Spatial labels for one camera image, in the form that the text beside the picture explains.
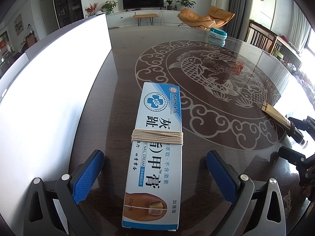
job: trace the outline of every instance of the gray curtain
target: gray curtain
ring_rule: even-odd
[[[235,13],[235,16],[225,27],[225,31],[230,37],[239,37],[244,17],[245,2],[246,0],[230,0],[229,12]]]

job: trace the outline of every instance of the round table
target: round table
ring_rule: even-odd
[[[94,82],[76,132],[69,172],[94,149],[105,153],[105,166],[79,205],[100,235],[165,235],[163,231],[121,226],[122,208],[141,88],[145,81],[180,87],[184,145],[179,229],[172,235],[210,235],[230,207],[206,167],[216,150],[239,174],[252,180],[276,178],[286,215],[287,233],[309,205],[298,185],[295,166],[279,158],[285,145],[309,157],[261,111],[262,102],[283,115],[315,117],[302,87],[273,56],[228,37],[185,27],[149,26],[110,30],[112,51]],[[246,227],[255,201],[236,235]]]

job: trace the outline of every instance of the green plant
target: green plant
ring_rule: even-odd
[[[196,2],[193,0],[176,0],[176,2],[188,8],[194,8],[194,5],[196,4]]]
[[[169,4],[169,6],[172,5],[173,0],[166,0],[166,2]]]
[[[105,2],[105,4],[102,6],[101,9],[102,10],[105,9],[107,11],[112,11],[116,7],[116,5],[117,5],[117,2],[108,0]]]

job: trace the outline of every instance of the door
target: door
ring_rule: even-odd
[[[57,30],[57,27],[55,25],[53,11],[51,9],[51,1],[50,0],[41,0],[40,3],[40,9],[42,11],[42,16],[45,24],[45,28],[47,31],[47,34],[51,34],[52,32]]]

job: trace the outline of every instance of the blue gripper pad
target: blue gripper pad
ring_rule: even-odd
[[[237,199],[237,187],[235,182],[231,179],[228,172],[212,151],[207,153],[206,163],[224,199],[233,204]]]
[[[104,166],[104,160],[105,158],[103,152],[98,151],[98,153],[87,165],[83,173],[80,175],[78,180],[74,183],[72,197],[76,204],[86,199],[92,188],[92,185],[94,184],[97,176]]]

